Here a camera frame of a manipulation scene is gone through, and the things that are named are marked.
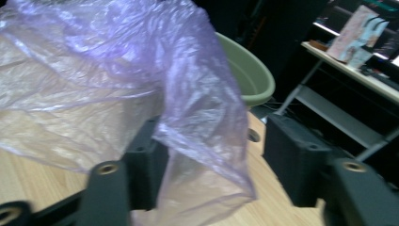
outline plastic bag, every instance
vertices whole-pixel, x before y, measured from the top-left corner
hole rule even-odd
[[[0,51],[1,148],[87,171],[162,113],[168,169],[136,225],[207,225],[254,199],[246,108],[192,2],[8,0]]]

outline black plastic part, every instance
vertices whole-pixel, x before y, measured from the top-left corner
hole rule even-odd
[[[346,225],[399,226],[399,198],[368,165],[336,159],[330,185]]]
[[[168,164],[168,148],[152,139],[159,117],[148,120],[121,159],[128,167],[132,209],[156,207],[158,192]]]
[[[34,214],[34,225],[70,226],[76,221],[82,191]]]
[[[90,174],[77,214],[76,226],[131,225],[125,164],[108,161]]]
[[[263,158],[278,176],[293,205],[316,205],[320,171],[331,153],[331,147],[297,121],[268,116]]]
[[[32,214],[27,202],[7,202],[0,205],[0,225],[32,226]]]
[[[341,210],[329,208],[329,203],[323,210],[323,219],[326,226],[348,226]]]

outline white shelf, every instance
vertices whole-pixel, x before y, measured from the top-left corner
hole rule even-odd
[[[344,65],[342,62],[337,61],[336,59],[332,58],[326,52],[323,52],[319,49],[316,49],[309,45],[307,41],[302,42],[302,46],[305,47],[309,53],[313,54],[314,56],[322,59],[325,61],[327,64],[330,66],[334,67],[335,69],[341,71],[342,73],[346,74],[347,76],[355,79],[365,87],[375,91],[376,93],[379,93],[380,95],[386,97],[388,100],[391,100],[392,102],[396,103],[399,105],[399,91],[378,81],[377,79],[371,77],[371,76],[366,76],[357,70],[351,69]]]
[[[380,134],[306,86],[302,86],[295,98],[365,148],[371,147],[383,138]]]

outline green plastic basin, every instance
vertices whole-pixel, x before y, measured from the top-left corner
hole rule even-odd
[[[231,72],[247,106],[261,105],[273,95],[276,85],[272,73],[246,48],[216,33],[228,58]]]

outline purple plastic bag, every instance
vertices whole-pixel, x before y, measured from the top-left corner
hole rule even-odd
[[[87,171],[162,113],[168,170],[137,225],[207,225],[255,198],[246,107],[191,1],[8,0],[0,51],[1,148]]]

